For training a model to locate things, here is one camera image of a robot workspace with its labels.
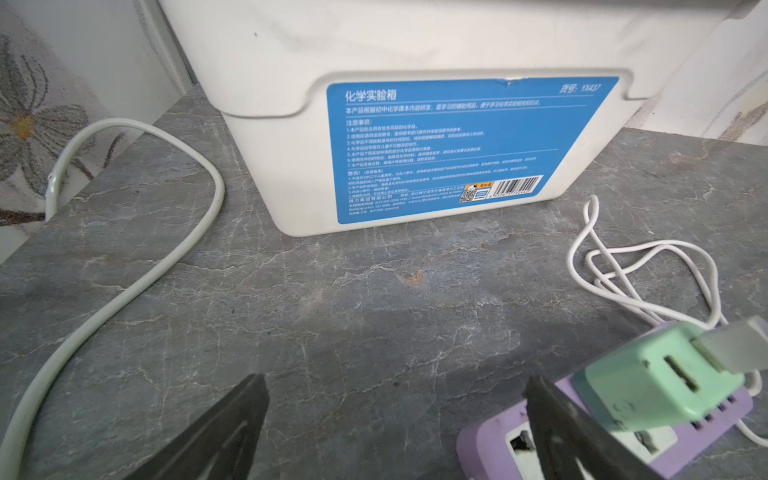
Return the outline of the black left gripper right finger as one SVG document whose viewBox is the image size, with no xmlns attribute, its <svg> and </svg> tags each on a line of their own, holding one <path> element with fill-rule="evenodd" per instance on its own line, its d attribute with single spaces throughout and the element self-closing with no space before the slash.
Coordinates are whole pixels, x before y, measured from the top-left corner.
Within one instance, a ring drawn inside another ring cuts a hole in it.
<svg viewBox="0 0 768 480">
<path fill-rule="evenodd" d="M 525 398 L 546 480 L 660 477 L 546 378 L 530 377 Z"/>
</svg>

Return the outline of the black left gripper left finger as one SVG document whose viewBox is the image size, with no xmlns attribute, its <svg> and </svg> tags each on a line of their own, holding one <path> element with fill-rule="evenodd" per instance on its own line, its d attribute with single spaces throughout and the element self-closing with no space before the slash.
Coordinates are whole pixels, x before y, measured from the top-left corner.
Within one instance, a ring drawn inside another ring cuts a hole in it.
<svg viewBox="0 0 768 480">
<path fill-rule="evenodd" d="M 247 376 L 128 477 L 246 479 L 269 403 L 265 376 Z"/>
</svg>

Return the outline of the green USB charger adapter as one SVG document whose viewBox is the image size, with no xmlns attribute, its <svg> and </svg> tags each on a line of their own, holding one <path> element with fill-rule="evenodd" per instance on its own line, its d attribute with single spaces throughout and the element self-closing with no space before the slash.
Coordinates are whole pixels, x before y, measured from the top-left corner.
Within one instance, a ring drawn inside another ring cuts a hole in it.
<svg viewBox="0 0 768 480">
<path fill-rule="evenodd" d="M 573 374 L 573 388 L 609 431 L 639 432 L 704 419 L 745 383 L 718 370 L 694 346 L 704 329 L 689 322 L 646 335 Z"/>
</svg>

